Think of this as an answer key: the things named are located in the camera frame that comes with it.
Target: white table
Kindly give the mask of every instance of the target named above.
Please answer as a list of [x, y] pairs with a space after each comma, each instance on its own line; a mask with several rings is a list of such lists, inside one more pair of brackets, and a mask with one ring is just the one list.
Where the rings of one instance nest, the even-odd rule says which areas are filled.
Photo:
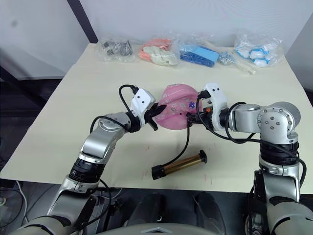
[[[238, 101], [259, 105], [288, 101], [298, 107], [302, 115], [296, 128], [299, 151], [308, 167], [301, 192], [313, 193], [313, 109], [285, 59], [274, 68], [248, 75], [236, 67], [220, 64], [208, 68], [182, 62], [179, 68], [169, 68], [145, 61], [103, 63], [93, 50], [94, 45], [88, 45], [64, 77], [2, 170], [1, 178], [60, 184], [75, 162], [93, 118], [126, 111], [118, 96], [118, 88], [123, 84], [143, 87], [158, 101], [169, 84], [184, 83], [199, 91], [206, 83], [217, 82], [229, 105]], [[124, 93], [130, 102], [131, 92]], [[181, 151], [186, 130], [159, 127], [154, 132], [146, 125], [119, 140], [102, 179], [111, 187], [249, 191], [253, 172], [259, 168], [259, 144], [234, 144], [213, 136], [202, 125], [191, 128], [190, 138], [184, 156], [203, 149], [208, 155], [207, 164], [153, 181], [151, 167], [167, 162]]]

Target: plastic bag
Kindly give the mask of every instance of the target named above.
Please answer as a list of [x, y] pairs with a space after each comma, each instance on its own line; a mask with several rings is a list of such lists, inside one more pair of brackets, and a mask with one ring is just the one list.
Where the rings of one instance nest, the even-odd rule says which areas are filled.
[[218, 60], [218, 52], [207, 48], [203, 36], [197, 34], [180, 35], [180, 59], [191, 63], [213, 67]]
[[284, 56], [282, 41], [265, 34], [239, 34], [234, 43], [236, 52], [256, 66], [273, 66]]
[[101, 39], [95, 47], [95, 53], [105, 62], [116, 60], [133, 62], [135, 60], [134, 44], [119, 36], [108, 36]]
[[179, 63], [177, 39], [156, 36], [142, 45], [138, 55], [157, 65], [175, 66]]
[[255, 74], [255, 66], [249, 61], [239, 56], [232, 47], [218, 47], [211, 42], [204, 40], [203, 44], [219, 53], [218, 61], [223, 65], [234, 65], [249, 74]]

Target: blue plastic item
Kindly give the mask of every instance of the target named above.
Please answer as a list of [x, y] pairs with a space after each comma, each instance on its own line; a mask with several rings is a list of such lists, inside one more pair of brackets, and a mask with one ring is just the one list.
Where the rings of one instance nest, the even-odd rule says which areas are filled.
[[197, 45], [181, 46], [180, 54], [182, 60], [208, 67], [213, 67], [219, 58], [216, 51]]
[[254, 63], [256, 60], [264, 60], [268, 64], [270, 62], [270, 59], [268, 58], [259, 58], [259, 59], [252, 59], [252, 62]]

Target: blue sticker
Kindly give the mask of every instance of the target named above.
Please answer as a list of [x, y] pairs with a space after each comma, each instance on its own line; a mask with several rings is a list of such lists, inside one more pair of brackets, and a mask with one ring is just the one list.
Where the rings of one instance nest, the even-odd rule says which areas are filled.
[[196, 105], [193, 101], [189, 102], [189, 108], [193, 109], [195, 106]]

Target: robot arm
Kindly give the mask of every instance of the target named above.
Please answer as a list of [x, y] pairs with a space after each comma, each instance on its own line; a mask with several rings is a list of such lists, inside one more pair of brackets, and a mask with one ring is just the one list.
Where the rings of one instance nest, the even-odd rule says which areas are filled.
[[208, 116], [212, 120], [207, 119], [207, 124], [213, 130], [223, 130], [228, 123], [232, 131], [260, 133], [261, 169], [254, 173], [254, 198], [266, 204], [271, 234], [311, 234], [313, 212], [299, 204], [299, 144], [294, 130], [300, 122], [299, 110], [287, 102], [265, 107], [238, 104], [229, 110], [218, 84], [207, 84], [204, 91], [209, 93], [207, 103], [212, 104], [213, 111]]
[[68, 235], [88, 224], [96, 199], [92, 193], [108, 163], [116, 142], [127, 132], [140, 130], [146, 123], [157, 130], [152, 118], [165, 105], [157, 106], [155, 98], [146, 90], [135, 88], [131, 113], [120, 112], [100, 116], [98, 126], [85, 140], [69, 175], [61, 184], [47, 216], [25, 224], [13, 235]]

